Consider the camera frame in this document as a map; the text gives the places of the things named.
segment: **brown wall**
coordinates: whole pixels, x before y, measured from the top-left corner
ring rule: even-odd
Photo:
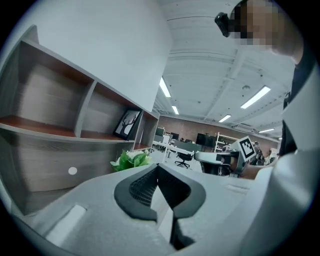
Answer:
[[[221,133],[222,135],[226,135],[226,136],[238,138],[238,139],[248,136],[248,134],[246,133],[242,133],[239,131],[235,131],[235,130],[231,130],[231,129],[227,129],[219,126],[186,121],[186,120],[181,120],[181,119],[172,118],[172,117],[165,117],[165,116],[160,116],[158,127],[162,127],[162,128],[164,127],[167,133],[179,134],[179,139],[184,138],[184,139],[192,140],[194,142],[197,140],[198,134],[206,134],[206,133],[208,133],[211,136],[217,136],[218,133]],[[267,155],[270,148],[276,149],[278,147],[278,143],[276,142],[259,138],[251,134],[249,134],[249,137],[252,142],[255,142],[255,141],[259,142],[259,146],[264,156]]]

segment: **framed deer picture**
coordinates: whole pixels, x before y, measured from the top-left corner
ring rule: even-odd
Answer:
[[[113,134],[128,141],[130,133],[133,131],[133,127],[141,113],[142,110],[139,109],[127,109],[115,127]]]

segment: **ceiling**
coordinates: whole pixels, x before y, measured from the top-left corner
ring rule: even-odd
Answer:
[[[264,136],[281,137],[283,100],[295,65],[284,56],[226,38],[215,23],[239,0],[158,0],[173,38],[163,79],[171,94],[158,89],[153,111],[163,116],[233,127],[244,124]],[[264,85],[271,91],[247,109],[240,106]],[[179,111],[177,116],[171,106]],[[225,115],[231,117],[221,123]]]

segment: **black chair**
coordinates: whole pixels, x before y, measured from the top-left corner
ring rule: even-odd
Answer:
[[[185,161],[191,161],[192,160],[192,155],[190,154],[183,154],[183,153],[179,153],[178,154],[178,158],[182,159],[181,161],[175,161],[174,163],[179,163],[177,166],[185,166],[187,169],[190,167],[190,164],[185,163]]]

